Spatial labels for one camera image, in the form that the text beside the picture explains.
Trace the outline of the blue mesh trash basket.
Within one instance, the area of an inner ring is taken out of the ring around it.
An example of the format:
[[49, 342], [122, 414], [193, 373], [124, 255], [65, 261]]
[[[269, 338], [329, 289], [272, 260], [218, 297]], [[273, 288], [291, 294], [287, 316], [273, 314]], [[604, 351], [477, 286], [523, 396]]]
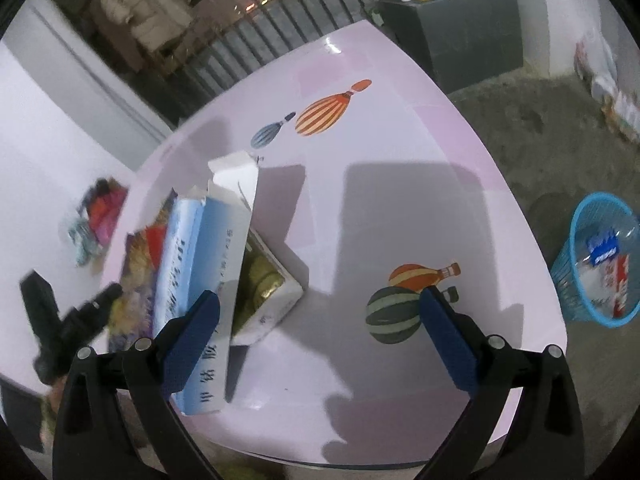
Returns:
[[639, 314], [639, 217], [611, 193], [586, 196], [551, 277], [565, 321], [629, 323]]

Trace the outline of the grey storage cabinet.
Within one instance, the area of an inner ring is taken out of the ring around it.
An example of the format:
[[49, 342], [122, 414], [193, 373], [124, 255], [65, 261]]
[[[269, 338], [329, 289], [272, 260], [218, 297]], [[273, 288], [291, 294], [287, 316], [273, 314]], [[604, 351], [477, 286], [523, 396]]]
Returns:
[[396, 44], [446, 93], [524, 64], [518, 0], [376, 0]]

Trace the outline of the purple yellow noodle snack bag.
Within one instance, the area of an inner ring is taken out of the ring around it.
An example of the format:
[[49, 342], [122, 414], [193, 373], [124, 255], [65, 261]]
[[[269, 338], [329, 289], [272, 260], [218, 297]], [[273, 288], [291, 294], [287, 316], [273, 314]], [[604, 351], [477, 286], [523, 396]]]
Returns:
[[127, 235], [119, 280], [122, 296], [114, 302], [107, 324], [109, 352], [127, 350], [139, 338], [152, 336], [157, 272], [176, 198], [176, 191], [171, 190], [155, 219]]

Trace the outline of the blue white carton box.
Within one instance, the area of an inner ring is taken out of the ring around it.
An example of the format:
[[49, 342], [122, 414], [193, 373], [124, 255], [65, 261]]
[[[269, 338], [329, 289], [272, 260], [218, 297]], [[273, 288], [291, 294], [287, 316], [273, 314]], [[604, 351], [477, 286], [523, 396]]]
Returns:
[[153, 330], [214, 296], [194, 324], [197, 359], [178, 357], [168, 390], [186, 415], [224, 407], [229, 353], [264, 338], [302, 298], [303, 289], [250, 222], [259, 167], [245, 152], [209, 162], [206, 188], [191, 188], [172, 206], [157, 272]]

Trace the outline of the metal balcony railing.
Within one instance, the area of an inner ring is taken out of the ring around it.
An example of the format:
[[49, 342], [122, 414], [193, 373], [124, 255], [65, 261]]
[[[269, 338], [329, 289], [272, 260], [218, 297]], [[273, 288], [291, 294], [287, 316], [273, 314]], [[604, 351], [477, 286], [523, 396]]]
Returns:
[[304, 44], [366, 20], [372, 0], [191, 0], [192, 24], [127, 80], [171, 127]]

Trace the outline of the clear Pepsi plastic bottle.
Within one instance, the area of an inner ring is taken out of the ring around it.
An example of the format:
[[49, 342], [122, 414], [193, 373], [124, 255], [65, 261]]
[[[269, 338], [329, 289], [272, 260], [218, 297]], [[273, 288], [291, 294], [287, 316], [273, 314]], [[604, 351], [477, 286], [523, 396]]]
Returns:
[[618, 217], [589, 217], [581, 214], [575, 225], [574, 277], [578, 276], [578, 264], [589, 262], [592, 266], [612, 259], [618, 254], [639, 259], [639, 217], [622, 214]]

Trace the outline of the red white paper food bag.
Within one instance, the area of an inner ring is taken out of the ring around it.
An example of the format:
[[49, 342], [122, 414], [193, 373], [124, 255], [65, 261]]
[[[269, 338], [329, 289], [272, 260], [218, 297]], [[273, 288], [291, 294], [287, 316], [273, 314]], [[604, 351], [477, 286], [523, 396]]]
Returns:
[[597, 266], [578, 264], [578, 276], [593, 307], [606, 318], [623, 318], [633, 307], [630, 255], [618, 254]]

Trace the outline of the colourful clothes pile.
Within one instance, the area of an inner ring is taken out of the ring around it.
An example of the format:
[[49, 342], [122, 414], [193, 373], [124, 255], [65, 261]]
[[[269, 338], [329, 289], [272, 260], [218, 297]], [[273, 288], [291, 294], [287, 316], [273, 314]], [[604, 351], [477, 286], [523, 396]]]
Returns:
[[116, 179], [96, 179], [61, 221], [62, 241], [70, 248], [75, 266], [83, 268], [105, 254], [127, 195], [128, 188]]

